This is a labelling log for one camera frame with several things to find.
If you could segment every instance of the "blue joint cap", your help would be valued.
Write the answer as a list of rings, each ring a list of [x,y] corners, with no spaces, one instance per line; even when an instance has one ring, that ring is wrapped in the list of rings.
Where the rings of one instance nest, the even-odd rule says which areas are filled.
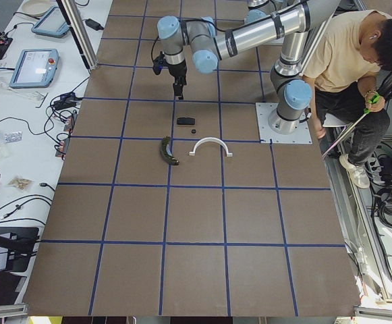
[[[265,17],[267,17],[267,15],[261,10],[257,10],[257,9],[250,10],[247,15],[246,24],[249,24],[250,22],[255,22]]]
[[[212,22],[212,24],[214,23],[214,20],[211,17],[202,17],[202,19]],[[209,34],[211,34],[211,37],[215,37],[217,35],[217,31],[215,30],[215,27],[212,24],[206,24],[206,25],[208,25]]]
[[[218,57],[207,49],[201,49],[193,54],[193,62],[200,73],[208,74],[217,68]]]
[[[285,102],[295,110],[303,110],[307,108],[310,104],[311,98],[311,87],[303,80],[292,80],[285,86]]]
[[[160,39],[172,37],[179,29],[180,23],[175,16],[162,17],[157,23],[158,36]]]

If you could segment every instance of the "blue-framed device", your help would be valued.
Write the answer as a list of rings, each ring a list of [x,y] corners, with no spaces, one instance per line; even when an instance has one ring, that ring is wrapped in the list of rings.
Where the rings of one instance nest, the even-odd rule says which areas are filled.
[[[69,27],[59,7],[51,7],[43,17],[31,28],[35,34],[61,38]]]
[[[56,49],[24,49],[9,86],[12,88],[46,88],[55,76],[59,54]]]

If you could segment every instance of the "yellow shirt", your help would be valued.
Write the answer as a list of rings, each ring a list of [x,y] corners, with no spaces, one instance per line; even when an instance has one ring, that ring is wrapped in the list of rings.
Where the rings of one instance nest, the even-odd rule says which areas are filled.
[[[376,75],[380,67],[359,53],[359,27],[375,10],[353,11],[334,17],[320,40],[304,75],[315,78],[317,89],[340,92],[363,76]],[[379,12],[388,19],[386,13]]]

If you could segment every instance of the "robotic arm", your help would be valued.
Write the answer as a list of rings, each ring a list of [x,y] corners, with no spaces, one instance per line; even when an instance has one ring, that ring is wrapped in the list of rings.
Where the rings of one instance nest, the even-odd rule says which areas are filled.
[[[197,70],[207,74],[217,68],[220,60],[284,37],[281,56],[271,72],[279,104],[269,124],[280,134],[293,132],[312,96],[309,85],[299,77],[308,31],[328,20],[341,0],[296,0],[293,5],[267,14],[263,9],[269,1],[249,1],[247,24],[220,35],[215,34],[212,18],[183,21],[174,16],[161,18],[157,28],[164,53],[155,59],[155,73],[159,74],[161,66],[166,65],[175,78],[175,96],[183,99],[187,72],[184,46],[191,47]]]

